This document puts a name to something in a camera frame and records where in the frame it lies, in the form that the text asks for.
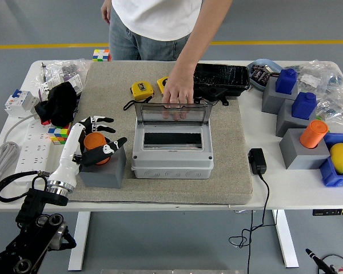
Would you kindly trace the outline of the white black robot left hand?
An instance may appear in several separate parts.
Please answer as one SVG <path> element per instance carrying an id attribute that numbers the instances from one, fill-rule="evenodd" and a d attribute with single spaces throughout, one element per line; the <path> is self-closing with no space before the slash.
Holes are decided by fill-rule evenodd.
<path id="1" fill-rule="evenodd" d="M 92 132 L 106 131 L 115 133 L 113 128 L 100 124 L 100 122 L 112 123 L 114 119 L 104 116 L 90 116 L 72 126 L 69 137 L 62 150 L 58 168 L 49 176 L 47 187 L 75 189 L 77 181 L 75 176 L 79 173 L 79 166 L 92 166 L 106 158 L 111 157 L 126 142 L 122 137 L 116 141 L 108 141 L 90 151 L 84 152 L 81 148 L 83 139 Z"/>

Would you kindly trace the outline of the person's right hand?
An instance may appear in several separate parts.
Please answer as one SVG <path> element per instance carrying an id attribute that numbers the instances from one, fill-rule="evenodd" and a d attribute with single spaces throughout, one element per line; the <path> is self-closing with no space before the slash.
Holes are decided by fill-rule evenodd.
<path id="1" fill-rule="evenodd" d="M 101 6 L 102 19 L 109 25 L 110 24 L 110 13 L 112 8 L 112 0 L 104 0 Z"/>

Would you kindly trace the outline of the person's left hand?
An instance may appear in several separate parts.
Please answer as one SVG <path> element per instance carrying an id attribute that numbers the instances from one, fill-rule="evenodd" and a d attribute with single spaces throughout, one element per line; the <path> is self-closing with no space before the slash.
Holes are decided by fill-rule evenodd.
<path id="1" fill-rule="evenodd" d="M 166 81 L 162 103 L 167 104 L 167 106 L 193 104 L 193 87 L 193 72 L 173 70 Z"/>

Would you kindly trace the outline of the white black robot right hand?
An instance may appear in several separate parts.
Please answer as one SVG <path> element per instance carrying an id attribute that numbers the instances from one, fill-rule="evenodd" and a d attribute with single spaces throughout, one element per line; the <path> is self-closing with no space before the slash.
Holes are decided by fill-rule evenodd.
<path id="1" fill-rule="evenodd" d="M 310 249 L 305 249 L 308 256 L 316 263 L 318 269 L 322 270 L 325 274 L 336 274 L 335 270 L 328 266 L 322 259 L 320 259 L 314 252 Z"/>

